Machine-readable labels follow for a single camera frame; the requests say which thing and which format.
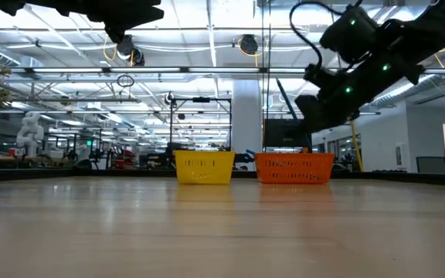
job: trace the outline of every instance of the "plastic basket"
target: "plastic basket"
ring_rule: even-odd
[[[234,151],[175,151],[180,184],[228,185],[233,173]]]
[[[256,174],[266,184],[325,184],[333,154],[256,154]]]

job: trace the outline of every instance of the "yellow basket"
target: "yellow basket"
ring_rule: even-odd
[[[178,183],[229,185],[234,151],[175,151]]]

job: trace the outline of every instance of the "chair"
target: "chair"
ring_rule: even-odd
[[[416,166],[419,173],[445,174],[445,157],[418,157]]]

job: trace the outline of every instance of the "ceiling light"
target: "ceiling light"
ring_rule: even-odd
[[[220,126],[229,127],[231,124],[228,123],[173,123],[173,126],[193,126],[193,127],[203,127],[203,126]]]
[[[113,73],[179,73],[179,68],[149,68],[149,67],[128,67],[112,68]]]
[[[82,122],[79,122],[77,120],[61,120],[63,123],[65,124],[69,124],[69,125],[74,125],[74,126],[81,126],[81,125],[85,125]]]
[[[101,73],[101,68],[37,68],[34,73]]]
[[[56,119],[51,118],[51,117],[46,116],[46,115],[40,115],[40,117],[43,118],[43,119],[46,119],[46,120],[56,120]]]
[[[305,69],[269,69],[269,71],[271,73],[305,73]]]
[[[107,115],[109,117],[110,120],[117,122],[117,123],[123,123],[123,120],[116,114],[108,114]]]
[[[23,104],[23,103],[18,102],[18,101],[11,102],[11,103],[9,103],[9,105],[11,105],[14,108],[19,108],[19,109],[28,109],[29,108],[29,106],[27,104]]]
[[[105,65],[111,67],[111,64],[109,64],[107,61],[100,61],[99,63],[105,64]]]
[[[258,73],[259,68],[189,68],[190,73]]]
[[[109,114],[109,111],[70,111],[72,114]]]

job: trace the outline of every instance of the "yellow pole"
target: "yellow pole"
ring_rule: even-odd
[[[360,165],[360,171],[363,172],[362,156],[360,155],[360,149],[358,148],[358,142],[356,140],[355,124],[353,124],[352,120],[350,120],[349,123],[352,126],[353,144],[355,145],[356,157],[358,158],[358,164]]]

